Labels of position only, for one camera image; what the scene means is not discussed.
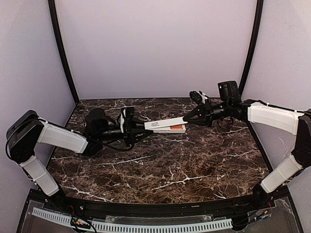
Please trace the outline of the right black frame post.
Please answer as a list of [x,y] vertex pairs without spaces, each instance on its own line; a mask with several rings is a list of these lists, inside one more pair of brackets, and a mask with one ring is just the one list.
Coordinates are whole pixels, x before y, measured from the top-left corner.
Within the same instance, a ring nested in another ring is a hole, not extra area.
[[253,56],[254,56],[254,52],[256,48],[256,43],[257,43],[257,38],[258,38],[259,28],[260,28],[260,22],[261,22],[261,16],[262,16],[262,11],[263,11],[263,5],[264,5],[264,0],[257,0],[252,33],[250,37],[250,43],[248,47],[248,52],[247,52],[244,68],[242,71],[241,80],[239,83],[239,92],[241,95],[243,94],[243,91],[245,89],[245,85],[247,82],[247,78],[249,75],[249,71],[251,68],[251,64],[252,64],[252,60],[253,60]]

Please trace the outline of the white battery cover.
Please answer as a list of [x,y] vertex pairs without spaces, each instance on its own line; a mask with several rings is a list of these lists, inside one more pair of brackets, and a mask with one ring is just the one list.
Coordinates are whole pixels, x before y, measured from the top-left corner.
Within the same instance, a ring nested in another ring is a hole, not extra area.
[[170,119],[145,122],[144,128],[146,130],[153,130],[153,129],[159,129],[159,128],[166,128],[170,126],[183,125],[183,124],[187,124],[187,122],[183,120],[183,117],[175,117],[175,118],[170,118]]

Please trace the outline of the black frame post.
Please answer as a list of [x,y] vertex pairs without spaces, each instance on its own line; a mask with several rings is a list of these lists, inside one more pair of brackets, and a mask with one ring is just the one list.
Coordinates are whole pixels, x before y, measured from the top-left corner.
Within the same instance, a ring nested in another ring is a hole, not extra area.
[[80,99],[78,97],[78,93],[77,93],[77,90],[76,90],[76,87],[73,81],[73,77],[70,71],[69,63],[68,63],[66,52],[65,52],[64,43],[62,40],[62,35],[60,31],[60,25],[59,25],[57,10],[56,10],[56,1],[48,0],[48,5],[49,5],[49,12],[50,12],[54,37],[55,37],[60,61],[63,67],[63,71],[66,77],[67,84],[69,86],[71,96],[73,98],[75,105],[77,105],[80,102]]
[[249,75],[249,71],[251,68],[251,64],[252,64],[252,60],[253,60],[253,56],[254,56],[254,52],[256,48],[256,43],[257,43],[257,38],[258,38],[259,28],[260,28],[260,22],[261,22],[261,16],[262,16],[262,11],[263,11],[263,5],[264,5],[264,0],[257,0],[252,33],[250,37],[250,43],[248,47],[248,52],[247,52],[244,68],[242,71],[241,80],[239,83],[239,92],[241,95],[243,94],[243,91],[245,89],[245,85],[247,82],[247,78]]

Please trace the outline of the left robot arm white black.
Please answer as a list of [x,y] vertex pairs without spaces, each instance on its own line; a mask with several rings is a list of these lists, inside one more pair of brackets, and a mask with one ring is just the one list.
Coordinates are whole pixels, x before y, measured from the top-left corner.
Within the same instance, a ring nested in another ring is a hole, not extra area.
[[123,140],[131,150],[140,140],[153,134],[144,122],[134,117],[134,108],[122,108],[117,120],[95,108],[85,117],[83,133],[69,130],[40,118],[36,111],[27,111],[6,133],[5,152],[17,163],[48,197],[61,195],[62,189],[35,155],[39,143],[64,148],[85,156],[93,156],[103,147]]

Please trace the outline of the orange battery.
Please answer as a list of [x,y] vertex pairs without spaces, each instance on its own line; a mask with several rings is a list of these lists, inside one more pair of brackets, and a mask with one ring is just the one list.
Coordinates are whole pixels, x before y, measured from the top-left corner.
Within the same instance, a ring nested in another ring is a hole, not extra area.
[[175,125],[170,127],[171,130],[183,130],[183,125]]

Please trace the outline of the white remote control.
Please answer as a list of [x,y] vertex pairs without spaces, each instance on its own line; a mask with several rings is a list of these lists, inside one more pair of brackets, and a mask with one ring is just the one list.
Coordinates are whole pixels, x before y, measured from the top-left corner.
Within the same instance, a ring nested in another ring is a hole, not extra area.
[[162,127],[162,128],[156,128],[152,129],[154,133],[163,133],[163,134],[168,134],[168,133],[185,133],[186,132],[186,127],[184,124],[183,125],[183,130],[171,130],[170,126],[169,127]]

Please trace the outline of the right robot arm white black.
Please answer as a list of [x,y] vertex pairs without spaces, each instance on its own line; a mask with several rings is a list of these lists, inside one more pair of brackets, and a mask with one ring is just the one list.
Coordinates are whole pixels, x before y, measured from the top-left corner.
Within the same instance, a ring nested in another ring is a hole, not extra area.
[[221,103],[213,103],[199,91],[191,91],[190,98],[197,106],[183,117],[183,121],[199,126],[211,126],[213,121],[225,117],[244,122],[259,123],[274,127],[296,137],[290,155],[254,190],[255,193],[270,194],[283,183],[311,165],[311,112],[292,110],[264,103],[261,100],[241,99],[237,83],[218,83]]

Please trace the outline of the left black frame post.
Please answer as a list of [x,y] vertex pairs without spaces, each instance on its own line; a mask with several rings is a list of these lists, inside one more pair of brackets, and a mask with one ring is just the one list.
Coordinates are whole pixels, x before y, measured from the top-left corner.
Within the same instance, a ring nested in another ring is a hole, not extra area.
[[77,90],[76,90],[76,87],[73,81],[73,77],[70,71],[69,63],[68,63],[66,52],[65,52],[64,43],[62,40],[62,35],[60,31],[60,25],[59,25],[57,10],[56,10],[56,1],[48,0],[48,5],[49,5],[49,12],[50,12],[54,37],[55,37],[60,61],[63,67],[63,71],[66,77],[67,84],[69,86],[71,96],[73,98],[75,105],[77,105],[80,102],[80,99],[78,97],[78,93],[77,93]]

